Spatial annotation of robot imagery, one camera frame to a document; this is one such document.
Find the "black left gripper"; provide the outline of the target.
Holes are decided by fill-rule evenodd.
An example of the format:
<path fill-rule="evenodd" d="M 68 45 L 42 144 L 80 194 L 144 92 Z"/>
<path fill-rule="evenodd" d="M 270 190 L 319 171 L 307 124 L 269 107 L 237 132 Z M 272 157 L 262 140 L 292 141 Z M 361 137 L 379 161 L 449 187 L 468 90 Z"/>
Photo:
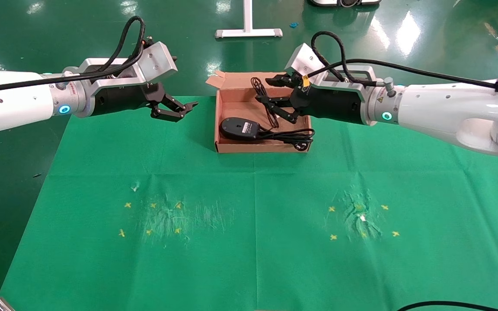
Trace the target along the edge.
<path fill-rule="evenodd" d="M 199 104 L 198 101 L 182 104 L 167 94 L 162 83 L 146 83 L 136 86 L 109 87 L 95 94 L 95 104 L 91 116 L 114 114 L 126 110 L 146 108 L 160 103 L 170 110 L 160 109 L 154 105 L 151 118 L 178 122 Z"/>

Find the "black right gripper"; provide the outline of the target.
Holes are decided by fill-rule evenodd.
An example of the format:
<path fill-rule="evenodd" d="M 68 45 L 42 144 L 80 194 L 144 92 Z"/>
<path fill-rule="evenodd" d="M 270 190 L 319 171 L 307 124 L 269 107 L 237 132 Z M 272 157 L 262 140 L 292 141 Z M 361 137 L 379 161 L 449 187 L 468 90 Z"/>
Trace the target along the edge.
<path fill-rule="evenodd" d="M 298 73 L 278 74 L 266 78 L 274 87 L 293 87 L 289 97 L 256 96 L 263 104 L 270 125 L 279 125 L 277 118 L 296 124 L 299 115 L 325 118 L 340 122 L 365 125 L 361 112 L 362 99 L 358 92 L 348 90 L 303 87 L 303 78 Z M 288 112 L 285 108 L 294 108 Z"/>

